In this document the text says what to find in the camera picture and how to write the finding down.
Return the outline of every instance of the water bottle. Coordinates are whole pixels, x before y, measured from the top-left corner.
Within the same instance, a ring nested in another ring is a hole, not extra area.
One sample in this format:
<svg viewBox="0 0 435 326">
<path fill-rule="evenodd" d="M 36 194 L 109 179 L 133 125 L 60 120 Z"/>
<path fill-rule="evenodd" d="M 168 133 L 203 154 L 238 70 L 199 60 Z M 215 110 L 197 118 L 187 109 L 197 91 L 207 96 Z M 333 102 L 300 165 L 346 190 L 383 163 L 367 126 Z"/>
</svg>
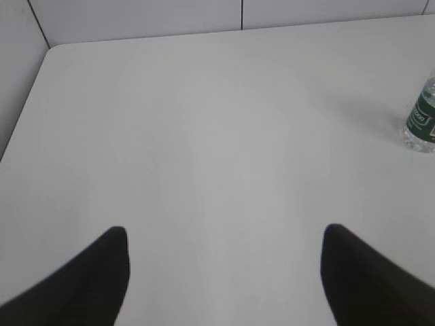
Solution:
<svg viewBox="0 0 435 326">
<path fill-rule="evenodd" d="M 435 153 L 435 77 L 429 78 L 403 129 L 405 143 L 415 151 Z"/>
</svg>

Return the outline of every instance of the table surface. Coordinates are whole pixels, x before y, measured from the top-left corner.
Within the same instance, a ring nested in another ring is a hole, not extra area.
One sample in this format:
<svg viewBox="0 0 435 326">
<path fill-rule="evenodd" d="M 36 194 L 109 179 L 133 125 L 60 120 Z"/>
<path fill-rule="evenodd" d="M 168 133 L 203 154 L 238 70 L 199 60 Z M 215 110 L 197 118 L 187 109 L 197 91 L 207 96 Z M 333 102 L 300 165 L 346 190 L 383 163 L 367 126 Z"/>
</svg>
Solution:
<svg viewBox="0 0 435 326">
<path fill-rule="evenodd" d="M 118 325 L 334 325 L 343 223 L 435 285 L 435 159 L 399 136 L 435 16 L 58 46 L 0 163 L 0 301 L 111 225 Z"/>
</svg>

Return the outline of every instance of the green bottle label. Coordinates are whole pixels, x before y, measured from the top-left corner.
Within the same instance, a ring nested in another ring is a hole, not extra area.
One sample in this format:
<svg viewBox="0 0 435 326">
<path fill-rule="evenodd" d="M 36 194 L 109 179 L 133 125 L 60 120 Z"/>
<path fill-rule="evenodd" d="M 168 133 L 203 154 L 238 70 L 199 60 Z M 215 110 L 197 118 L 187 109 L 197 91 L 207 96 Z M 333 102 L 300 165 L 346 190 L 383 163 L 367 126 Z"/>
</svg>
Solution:
<svg viewBox="0 0 435 326">
<path fill-rule="evenodd" d="M 406 121 L 409 131 L 416 137 L 435 143 L 435 107 L 420 94 Z"/>
</svg>

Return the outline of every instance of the white wall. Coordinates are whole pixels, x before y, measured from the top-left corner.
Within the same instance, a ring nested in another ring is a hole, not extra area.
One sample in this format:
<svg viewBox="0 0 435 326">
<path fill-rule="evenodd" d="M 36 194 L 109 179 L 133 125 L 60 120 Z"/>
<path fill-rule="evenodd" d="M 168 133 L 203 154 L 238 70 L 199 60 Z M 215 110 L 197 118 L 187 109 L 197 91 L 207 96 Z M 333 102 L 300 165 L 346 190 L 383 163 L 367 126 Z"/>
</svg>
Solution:
<svg viewBox="0 0 435 326">
<path fill-rule="evenodd" d="M 31 0 L 51 46 L 240 29 L 241 0 Z"/>
<path fill-rule="evenodd" d="M 243 27 L 412 16 L 425 5 L 426 0 L 244 0 Z"/>
<path fill-rule="evenodd" d="M 0 0 L 0 158 L 47 49 L 26 0 Z"/>
<path fill-rule="evenodd" d="M 425 15 L 435 14 L 435 0 L 429 0 L 428 6 L 424 11 Z"/>
</svg>

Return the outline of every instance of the wall seam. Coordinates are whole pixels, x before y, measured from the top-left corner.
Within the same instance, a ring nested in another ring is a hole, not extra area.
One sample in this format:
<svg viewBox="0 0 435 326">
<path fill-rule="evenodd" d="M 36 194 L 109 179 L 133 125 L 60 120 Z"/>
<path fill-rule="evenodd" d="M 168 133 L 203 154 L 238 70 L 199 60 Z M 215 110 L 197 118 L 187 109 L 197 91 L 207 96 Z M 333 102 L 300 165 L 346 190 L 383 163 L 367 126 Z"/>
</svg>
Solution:
<svg viewBox="0 0 435 326">
<path fill-rule="evenodd" d="M 423 12 L 421 13 L 422 15 L 424 15 L 424 12 L 425 12 L 426 9 L 428 8 L 429 1 L 430 1 L 430 0 L 427 0 L 427 1 L 426 1 L 426 5 L 424 6 Z"/>
<path fill-rule="evenodd" d="M 244 0 L 241 0 L 241 19 L 240 19 L 240 29 L 243 30 L 243 9 L 244 9 Z"/>
<path fill-rule="evenodd" d="M 44 33 L 44 30 L 42 29 L 42 26 L 41 26 L 41 24 L 39 23 L 39 19 L 38 19 L 38 17 L 36 16 L 36 13 L 35 13 L 35 10 L 33 9 L 32 3 L 30 2 L 30 0 L 27 0 L 27 3 L 29 4 L 30 10 L 32 11 L 32 14 L 33 14 L 33 17 L 35 17 L 36 23 L 38 24 L 38 27 L 39 27 L 39 30 L 41 31 L 41 34 L 42 34 L 42 36 L 43 36 L 43 39 L 46 40 L 46 43 L 47 43 L 48 49 L 50 49 L 50 48 L 51 48 L 51 47 L 50 47 L 50 44 L 48 43 L 48 40 L 47 40 L 46 34 Z"/>
</svg>

